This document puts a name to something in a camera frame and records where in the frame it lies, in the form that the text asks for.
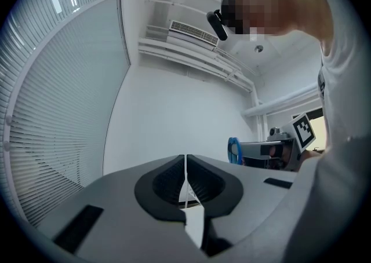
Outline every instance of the white shirt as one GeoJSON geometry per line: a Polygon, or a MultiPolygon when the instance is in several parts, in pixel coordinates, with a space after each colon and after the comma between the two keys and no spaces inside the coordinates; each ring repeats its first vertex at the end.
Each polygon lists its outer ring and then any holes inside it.
{"type": "Polygon", "coordinates": [[[349,0],[327,0],[334,36],[318,76],[328,145],[371,134],[371,44],[349,0]]]}

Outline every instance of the window blind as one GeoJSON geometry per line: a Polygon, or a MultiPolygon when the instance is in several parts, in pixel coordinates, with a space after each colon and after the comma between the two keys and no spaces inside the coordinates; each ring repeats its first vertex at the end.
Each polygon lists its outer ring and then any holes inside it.
{"type": "MultiPolygon", "coordinates": [[[[96,0],[18,0],[0,31],[0,136],[9,97],[40,42],[81,6],[96,0]]],[[[62,201],[102,175],[113,104],[128,69],[119,0],[77,16],[46,45],[21,86],[10,127],[10,164],[22,209],[38,225],[62,201]]],[[[8,188],[3,140],[0,188],[8,188]]]]}

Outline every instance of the ceiling fixture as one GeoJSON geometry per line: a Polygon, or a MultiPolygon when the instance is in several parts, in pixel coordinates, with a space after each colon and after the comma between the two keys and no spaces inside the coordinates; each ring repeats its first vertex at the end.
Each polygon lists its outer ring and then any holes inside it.
{"type": "Polygon", "coordinates": [[[261,46],[261,45],[257,45],[256,47],[255,47],[255,52],[256,53],[260,53],[260,52],[262,52],[264,50],[264,47],[263,46],[261,46]]]}

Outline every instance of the blue object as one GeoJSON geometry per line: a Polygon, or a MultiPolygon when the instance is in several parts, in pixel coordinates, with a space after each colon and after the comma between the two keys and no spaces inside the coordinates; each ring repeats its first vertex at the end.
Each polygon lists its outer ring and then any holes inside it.
{"type": "Polygon", "coordinates": [[[230,137],[230,139],[228,140],[227,152],[228,160],[230,161],[230,163],[242,165],[242,150],[238,138],[230,137]],[[234,144],[237,146],[237,155],[234,155],[232,153],[232,145],[234,144]]]}

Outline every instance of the person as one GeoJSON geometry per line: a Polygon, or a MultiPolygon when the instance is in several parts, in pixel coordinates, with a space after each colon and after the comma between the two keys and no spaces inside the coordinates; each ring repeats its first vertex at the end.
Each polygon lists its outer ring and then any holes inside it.
{"type": "MultiPolygon", "coordinates": [[[[322,54],[318,90],[326,146],[371,134],[370,39],[349,0],[222,0],[220,14],[236,34],[300,30],[316,38],[322,54]]],[[[289,155],[285,148],[283,161],[289,155]]],[[[304,151],[300,162],[312,156],[319,154],[304,151]]]]}

